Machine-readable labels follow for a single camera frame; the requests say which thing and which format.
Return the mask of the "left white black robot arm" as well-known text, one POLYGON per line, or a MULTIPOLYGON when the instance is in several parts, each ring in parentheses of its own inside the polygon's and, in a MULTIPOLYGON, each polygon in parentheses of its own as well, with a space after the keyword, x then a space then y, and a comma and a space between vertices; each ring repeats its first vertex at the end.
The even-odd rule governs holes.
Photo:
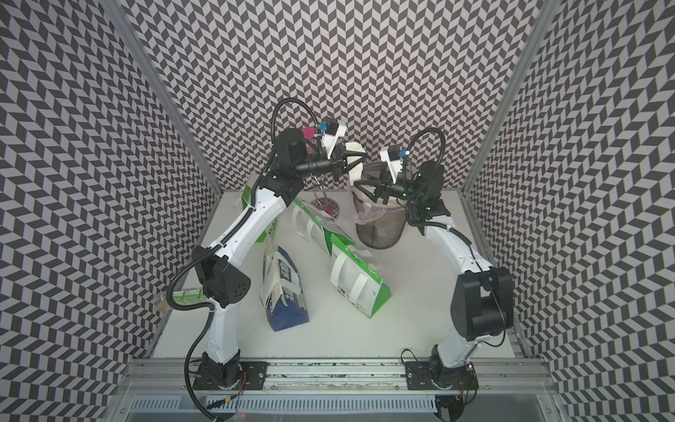
POLYGON ((299 128, 275 137, 269 165, 251 190, 249 205, 218 239, 193 255, 209 307, 207 349, 197 369, 196 388, 230 390, 241 380, 237 320, 251 279, 240 267, 253 244, 302 191, 305 178, 323 174, 338 178, 365 160, 364 153, 339 145, 346 134, 344 121, 324 122, 316 130, 321 139, 314 154, 309 154, 312 143, 299 128))

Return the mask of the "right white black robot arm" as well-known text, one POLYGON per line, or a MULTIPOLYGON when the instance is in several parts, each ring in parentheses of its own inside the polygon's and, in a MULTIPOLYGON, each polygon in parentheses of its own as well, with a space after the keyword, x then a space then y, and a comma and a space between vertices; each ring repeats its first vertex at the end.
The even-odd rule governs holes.
POLYGON ((513 327, 514 278, 481 256, 457 230, 441 198, 442 165, 428 161, 415 172, 408 172, 402 163, 376 168, 380 175, 360 174, 351 185, 371 202, 402 200, 407 223, 441 252, 457 275, 450 304, 453 326, 432 348, 428 376, 441 390, 474 389, 472 354, 482 345, 501 346, 513 327))

